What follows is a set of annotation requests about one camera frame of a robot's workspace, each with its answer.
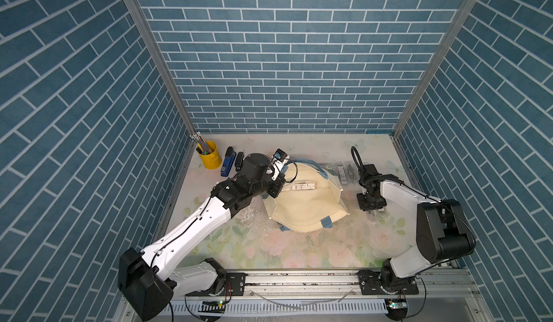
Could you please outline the clear compass case gold label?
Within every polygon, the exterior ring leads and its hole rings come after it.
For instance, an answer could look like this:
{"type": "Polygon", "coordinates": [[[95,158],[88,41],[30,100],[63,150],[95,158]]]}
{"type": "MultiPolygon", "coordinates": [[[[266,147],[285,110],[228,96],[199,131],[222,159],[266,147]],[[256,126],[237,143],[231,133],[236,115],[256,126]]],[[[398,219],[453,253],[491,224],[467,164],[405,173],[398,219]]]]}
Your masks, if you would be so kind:
{"type": "Polygon", "coordinates": [[[336,164],[336,174],[337,174],[337,177],[339,178],[341,186],[346,187],[349,185],[347,175],[346,175],[346,170],[342,162],[338,162],[336,164]]]}

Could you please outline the clear compass set case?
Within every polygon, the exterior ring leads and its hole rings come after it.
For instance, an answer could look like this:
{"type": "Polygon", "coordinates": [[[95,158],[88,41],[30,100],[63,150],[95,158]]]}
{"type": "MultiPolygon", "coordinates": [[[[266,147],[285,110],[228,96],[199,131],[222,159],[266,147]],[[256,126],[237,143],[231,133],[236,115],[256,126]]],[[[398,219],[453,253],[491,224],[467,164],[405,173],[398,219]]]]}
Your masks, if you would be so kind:
{"type": "Polygon", "coordinates": [[[359,171],[357,165],[352,161],[346,161],[344,163],[344,168],[346,170],[346,177],[348,185],[358,186],[359,185],[359,171]]]}

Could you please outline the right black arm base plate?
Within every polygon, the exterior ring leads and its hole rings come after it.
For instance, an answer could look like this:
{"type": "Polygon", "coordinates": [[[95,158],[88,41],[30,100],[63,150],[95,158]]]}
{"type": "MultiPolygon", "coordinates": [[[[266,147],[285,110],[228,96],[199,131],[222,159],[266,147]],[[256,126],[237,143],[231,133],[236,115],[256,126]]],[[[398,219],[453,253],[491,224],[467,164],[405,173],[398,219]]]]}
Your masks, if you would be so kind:
{"type": "Polygon", "coordinates": [[[388,268],[381,271],[360,270],[357,273],[363,295],[418,295],[415,277],[398,278],[388,268]]]}

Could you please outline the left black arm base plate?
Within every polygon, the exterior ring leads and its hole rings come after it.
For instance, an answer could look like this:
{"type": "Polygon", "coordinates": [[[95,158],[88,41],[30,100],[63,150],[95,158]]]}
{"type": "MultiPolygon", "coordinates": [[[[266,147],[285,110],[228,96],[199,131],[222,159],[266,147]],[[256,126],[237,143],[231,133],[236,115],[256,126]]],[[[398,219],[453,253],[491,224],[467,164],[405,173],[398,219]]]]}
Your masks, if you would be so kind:
{"type": "Polygon", "coordinates": [[[187,297],[235,297],[243,296],[247,274],[244,272],[228,272],[225,279],[217,278],[207,290],[188,293],[187,297]]]}

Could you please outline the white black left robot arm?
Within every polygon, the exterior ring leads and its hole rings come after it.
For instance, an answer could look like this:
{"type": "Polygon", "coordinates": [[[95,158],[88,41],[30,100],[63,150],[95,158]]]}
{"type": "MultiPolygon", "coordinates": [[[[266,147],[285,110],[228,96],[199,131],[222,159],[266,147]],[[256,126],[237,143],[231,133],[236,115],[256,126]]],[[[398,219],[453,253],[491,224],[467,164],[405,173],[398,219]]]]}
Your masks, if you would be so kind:
{"type": "Polygon", "coordinates": [[[285,185],[289,155],[277,150],[272,157],[252,153],[235,176],[217,183],[209,197],[185,221],[151,245],[129,248],[119,261],[118,289],[143,321],[158,316],[175,296],[197,291],[212,294],[223,289],[226,271],[206,259],[181,272],[177,266],[214,230],[227,223],[252,199],[277,197],[285,185]]]}

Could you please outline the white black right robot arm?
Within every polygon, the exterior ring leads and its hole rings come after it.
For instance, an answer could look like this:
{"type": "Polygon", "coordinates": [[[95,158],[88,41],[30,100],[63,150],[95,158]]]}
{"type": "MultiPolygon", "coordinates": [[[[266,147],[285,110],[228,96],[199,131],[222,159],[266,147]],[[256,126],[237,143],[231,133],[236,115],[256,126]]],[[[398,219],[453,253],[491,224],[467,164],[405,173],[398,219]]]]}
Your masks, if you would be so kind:
{"type": "Polygon", "coordinates": [[[476,240],[462,206],[455,199],[438,199],[409,187],[391,174],[381,174],[373,164],[358,168],[357,195],[363,211],[382,210],[390,202],[415,215],[415,244],[402,254],[386,259],[382,276],[407,279],[443,262],[472,254],[476,240]]]}

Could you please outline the cream canvas tote bag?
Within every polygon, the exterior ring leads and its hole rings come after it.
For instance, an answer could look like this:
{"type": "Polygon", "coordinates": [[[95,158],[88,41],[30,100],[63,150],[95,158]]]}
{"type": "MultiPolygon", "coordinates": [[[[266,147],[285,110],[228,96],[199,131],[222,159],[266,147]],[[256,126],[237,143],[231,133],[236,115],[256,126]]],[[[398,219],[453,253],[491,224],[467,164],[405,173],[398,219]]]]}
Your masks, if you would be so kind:
{"type": "Polygon", "coordinates": [[[269,218],[282,231],[310,233],[332,228],[336,221],[349,215],[341,194],[339,178],[331,170],[308,160],[298,159],[284,169],[286,183],[278,197],[263,196],[269,218]],[[292,191],[292,185],[316,183],[317,189],[292,191]]]}

